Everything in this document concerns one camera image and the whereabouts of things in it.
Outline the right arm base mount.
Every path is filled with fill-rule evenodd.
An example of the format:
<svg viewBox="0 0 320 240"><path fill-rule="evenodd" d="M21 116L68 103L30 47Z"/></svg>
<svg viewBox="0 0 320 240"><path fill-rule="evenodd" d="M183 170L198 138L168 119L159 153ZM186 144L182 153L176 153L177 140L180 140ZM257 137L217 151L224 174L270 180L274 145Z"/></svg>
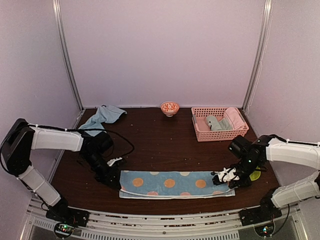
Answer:
<svg viewBox="0 0 320 240"><path fill-rule="evenodd" d="M263 222L271 222L275 218L282 216L280 209L271 211L263 210L260 206L254 208L245 208L238 212L242 226L256 225Z"/></svg>

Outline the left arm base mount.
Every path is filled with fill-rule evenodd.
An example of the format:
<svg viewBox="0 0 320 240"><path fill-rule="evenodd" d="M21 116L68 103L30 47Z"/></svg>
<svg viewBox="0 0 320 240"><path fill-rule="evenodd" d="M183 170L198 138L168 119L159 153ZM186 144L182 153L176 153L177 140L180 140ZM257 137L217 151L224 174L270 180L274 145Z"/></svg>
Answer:
<svg viewBox="0 0 320 240"><path fill-rule="evenodd" d="M57 222L67 223L75 227L86 227L90 213L86 210L68 208L66 214L58 215L52 210L48 210L45 217Z"/></svg>

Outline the blue polka dot towel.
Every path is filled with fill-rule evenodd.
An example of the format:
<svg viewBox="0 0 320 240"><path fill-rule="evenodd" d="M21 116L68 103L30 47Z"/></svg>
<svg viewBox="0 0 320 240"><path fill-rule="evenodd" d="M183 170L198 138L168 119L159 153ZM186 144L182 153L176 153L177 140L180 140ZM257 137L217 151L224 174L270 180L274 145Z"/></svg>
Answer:
<svg viewBox="0 0 320 240"><path fill-rule="evenodd" d="M121 199L173 200L234 197L228 184L213 184L210 171L136 171L120 174Z"/></svg>

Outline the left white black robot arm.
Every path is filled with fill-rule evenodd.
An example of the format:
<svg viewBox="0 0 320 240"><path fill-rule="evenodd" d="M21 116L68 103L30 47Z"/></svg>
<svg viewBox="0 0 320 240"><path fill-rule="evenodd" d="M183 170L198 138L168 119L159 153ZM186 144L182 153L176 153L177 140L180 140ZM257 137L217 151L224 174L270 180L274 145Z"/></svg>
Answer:
<svg viewBox="0 0 320 240"><path fill-rule="evenodd" d="M59 128L31 124L18 118L7 132L0 145L0 157L8 174L14 176L38 196L61 222L72 218L68 201L37 168L44 154L49 159L59 153L74 152L89 165L97 182L120 190L121 171L117 157L109 161L103 155L113 146L113 140L103 128Z"/></svg>

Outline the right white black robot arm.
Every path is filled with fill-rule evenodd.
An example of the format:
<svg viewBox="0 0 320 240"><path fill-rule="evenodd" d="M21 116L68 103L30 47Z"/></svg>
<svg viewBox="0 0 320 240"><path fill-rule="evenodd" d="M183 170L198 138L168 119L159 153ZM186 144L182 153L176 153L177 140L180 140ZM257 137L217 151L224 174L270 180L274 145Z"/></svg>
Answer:
<svg viewBox="0 0 320 240"><path fill-rule="evenodd" d="M280 187L271 189L260 201L256 210L259 220L268 220L277 209L320 196L320 145L315 142L298 142L277 135L262 135L250 142L242 136L236 137L229 146L239 161L226 168L222 181L230 187L249 184L250 174L270 163L274 167L308 169L292 180L284 180Z"/></svg>

